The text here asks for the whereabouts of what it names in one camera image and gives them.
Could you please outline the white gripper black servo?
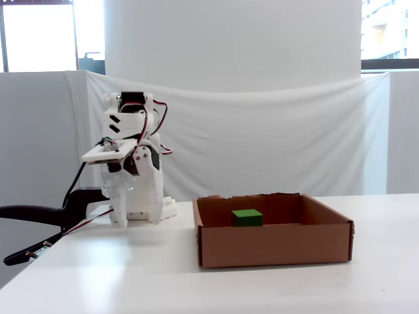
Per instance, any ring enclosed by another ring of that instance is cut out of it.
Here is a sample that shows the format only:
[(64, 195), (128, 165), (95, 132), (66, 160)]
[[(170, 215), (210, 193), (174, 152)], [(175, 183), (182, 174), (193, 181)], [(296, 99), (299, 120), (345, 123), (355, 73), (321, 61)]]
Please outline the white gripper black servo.
[[(161, 154), (153, 145), (134, 146), (104, 145), (103, 182), (135, 182), (132, 192), (132, 216), (158, 224), (163, 210), (163, 184)], [(128, 226), (126, 191), (104, 189), (109, 198), (111, 221), (120, 227)]]

